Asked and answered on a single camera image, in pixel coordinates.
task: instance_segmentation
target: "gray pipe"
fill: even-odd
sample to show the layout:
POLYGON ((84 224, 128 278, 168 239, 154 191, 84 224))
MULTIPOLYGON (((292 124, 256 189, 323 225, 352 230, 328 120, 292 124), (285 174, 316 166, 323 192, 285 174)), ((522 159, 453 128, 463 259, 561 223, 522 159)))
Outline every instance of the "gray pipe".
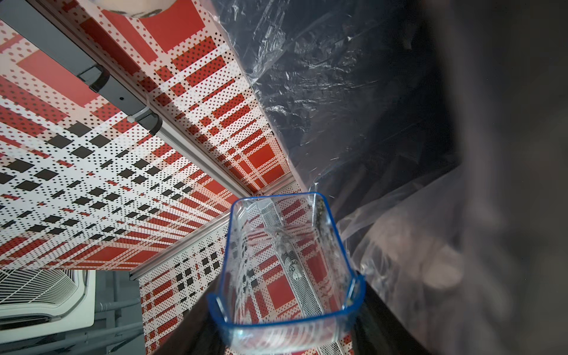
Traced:
POLYGON ((97 302, 95 303, 95 313, 113 311, 119 308, 134 306, 140 303, 140 298, 132 298, 118 302, 97 302))
POLYGON ((94 343, 94 344, 89 344, 89 345, 85 345, 85 346, 81 346, 81 347, 75 346, 73 349, 71 349, 70 352, 68 352, 66 354, 67 355, 84 354, 84 353, 87 353, 89 351, 96 350, 96 349, 99 349, 99 348, 104 348, 104 347, 109 346, 109 345, 114 345, 114 344, 117 344, 117 343, 131 341, 132 339, 140 336, 143 333, 144 333, 144 331, 140 330, 136 333, 125 333, 125 334, 117 335, 117 336, 112 337, 112 338, 103 339, 103 340, 98 341, 97 343, 94 343))
MULTIPOLYGON (((118 302, 118 294, 119 294, 119 290, 120 290, 120 282, 119 282, 119 277, 118 277, 118 272, 113 271, 112 272, 112 296, 113 296, 113 301, 114 302, 118 302)), ((122 317, 122 309, 116 309, 114 311, 114 326, 115 327, 120 327, 121 323, 120 323, 120 318, 122 317)))
POLYGON ((142 322, 141 321, 138 322, 138 323, 132 323, 132 324, 124 325, 123 327, 101 329, 101 330, 98 330, 98 331, 86 332, 85 334, 79 335, 77 337, 72 337, 72 338, 65 339, 65 340, 55 341, 53 343, 33 346, 32 348, 16 350, 16 351, 13 351, 13 352, 5 353, 4 355, 38 355, 38 354, 44 354, 44 353, 47 353, 47 352, 50 352, 50 351, 53 351, 53 350, 57 350, 57 349, 61 349, 61 348, 67 348, 71 345, 76 345, 76 344, 82 343, 82 342, 87 341, 87 340, 96 339, 96 338, 99 338, 99 337, 102 337, 102 336, 107 336, 107 335, 113 335, 113 334, 116 334, 118 332, 125 332, 125 331, 136 330, 136 329, 139 329, 139 330, 142 331, 142 322))

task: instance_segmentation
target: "plaid pattern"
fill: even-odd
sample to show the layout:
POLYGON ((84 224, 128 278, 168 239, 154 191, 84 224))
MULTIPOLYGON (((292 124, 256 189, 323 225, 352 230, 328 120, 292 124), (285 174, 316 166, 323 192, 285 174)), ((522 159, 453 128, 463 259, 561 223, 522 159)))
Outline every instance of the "plaid pattern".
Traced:
MULTIPOLYGON (((198 3, 143 20, 50 4, 251 191, 289 171, 198 3)), ((236 200, 8 25, 0 31, 0 267, 131 270, 236 200)))
MULTIPOLYGON (((300 188, 294 184, 280 193, 298 192, 300 188)), ((285 217, 301 218, 302 211, 305 213, 301 206, 291 206, 286 210, 285 217)), ((184 314, 192 308, 209 283, 221 272, 227 243, 227 228, 228 225, 218 228, 200 242, 189 246, 175 258, 139 279, 146 354, 156 350, 166 341, 183 320, 184 314)), ((315 285, 319 285, 318 292, 326 293, 326 277, 309 272, 310 262, 318 258, 319 248, 313 241, 302 244, 299 248, 307 261, 306 270, 309 277, 315 285)), ((259 319, 274 315, 297 317, 298 304, 293 299, 291 290, 285 291, 285 287, 290 289, 290 286, 285 280, 282 266, 270 250, 262 252, 266 253, 266 261, 251 273, 251 285, 257 290, 255 297, 247 302, 251 319, 257 323, 259 319)), ((344 353, 353 353, 350 336, 345 337, 341 345, 344 353)), ((225 353, 238 355, 230 349, 225 353)), ((316 354, 316 350, 311 349, 296 355, 300 354, 316 354)))
POLYGON ((199 2, 178 0, 147 19, 88 0, 50 3, 252 192, 290 171, 233 53, 199 2))

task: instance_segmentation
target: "clear plastic cup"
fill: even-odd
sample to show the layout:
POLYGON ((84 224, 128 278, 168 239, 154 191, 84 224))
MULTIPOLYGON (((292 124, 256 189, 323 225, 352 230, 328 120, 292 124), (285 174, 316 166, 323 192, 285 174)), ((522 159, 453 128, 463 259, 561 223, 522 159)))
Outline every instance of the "clear plastic cup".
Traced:
POLYGON ((339 353, 365 295, 319 193, 231 208, 221 279, 207 296, 225 343, 246 354, 339 353))

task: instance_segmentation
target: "blue rim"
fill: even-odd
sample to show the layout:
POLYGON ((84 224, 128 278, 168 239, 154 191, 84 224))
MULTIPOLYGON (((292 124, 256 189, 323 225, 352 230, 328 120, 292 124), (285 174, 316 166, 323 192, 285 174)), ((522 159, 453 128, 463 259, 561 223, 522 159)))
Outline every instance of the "blue rim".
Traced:
POLYGON ((298 323, 304 323, 304 322, 307 322, 307 321, 312 322, 312 321, 320 320, 320 319, 334 318, 334 317, 337 317, 337 316, 348 315, 348 314, 350 314, 354 311, 357 311, 361 307, 361 305, 363 304, 363 299, 365 297, 365 289, 366 289, 365 277, 363 275, 357 275, 355 273, 355 271, 353 271, 353 269, 351 268, 351 265, 350 265, 350 263, 347 259, 347 253, 345 252, 345 248, 343 247, 343 243, 341 242, 341 238, 339 236, 339 231, 337 230, 337 227, 335 225, 335 220, 333 219, 331 209, 329 208, 329 204, 327 203, 327 199, 325 198, 324 195, 322 195, 321 193, 318 193, 318 192, 309 192, 309 193, 299 193, 299 194, 270 195, 270 196, 260 196, 260 197, 245 197, 245 198, 238 199, 237 201, 235 201, 233 203, 233 205, 231 206, 230 216, 231 217, 229 218, 229 229, 227 231, 227 243, 225 245, 225 257, 223 258, 223 268, 221 269, 221 273, 222 273, 221 274, 221 280, 219 280, 219 283, 217 285, 217 290, 214 293, 210 293, 210 294, 206 295, 207 303, 208 303, 208 307, 209 307, 209 313, 211 314, 211 316, 213 317, 213 320, 218 325, 220 325, 222 327, 231 327, 231 328, 257 328, 257 327, 270 327, 270 326, 282 326, 282 325, 288 325, 288 324, 298 324, 298 323), (337 241, 339 242, 339 247, 341 249, 341 253, 343 254, 343 259, 345 261, 345 264, 347 265, 347 269, 349 270, 349 273, 351 274, 351 284, 353 282, 359 282, 359 284, 360 284, 359 285, 360 292, 359 292, 357 299, 354 300, 354 302, 351 306, 346 306, 342 310, 332 312, 332 313, 328 313, 328 314, 324 314, 324 315, 321 315, 321 316, 310 317, 310 318, 286 320, 286 321, 280 321, 280 322, 274 322, 274 323, 259 323, 259 324, 238 324, 238 323, 233 323, 232 321, 226 322, 223 318, 218 317, 215 314, 215 310, 213 310, 212 308, 216 307, 217 309, 219 309, 219 307, 216 304, 216 299, 220 299, 222 304, 223 304, 223 307, 227 308, 227 306, 225 304, 225 300, 223 299, 223 297, 218 296, 217 291, 222 289, 222 287, 224 285, 224 281, 225 281, 225 267, 227 265, 227 260, 228 260, 228 256, 229 256, 228 251, 229 251, 229 247, 230 247, 231 227, 232 227, 232 223, 233 223, 232 216, 233 216, 233 209, 235 208, 235 205, 237 203, 239 203, 240 201, 258 200, 258 199, 272 198, 272 197, 299 196, 299 195, 318 195, 319 197, 321 197, 323 199, 323 202, 325 204, 325 209, 327 210, 329 218, 331 219, 331 224, 333 225, 333 231, 335 232, 335 236, 337 238, 337 241))

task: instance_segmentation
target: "air conditioner unit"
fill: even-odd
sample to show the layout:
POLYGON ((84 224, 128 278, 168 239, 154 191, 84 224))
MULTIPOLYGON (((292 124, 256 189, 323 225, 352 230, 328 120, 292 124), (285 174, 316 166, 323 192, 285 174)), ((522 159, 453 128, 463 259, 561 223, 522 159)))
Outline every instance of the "air conditioner unit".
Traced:
POLYGON ((0 344, 90 327, 94 270, 0 270, 0 344))

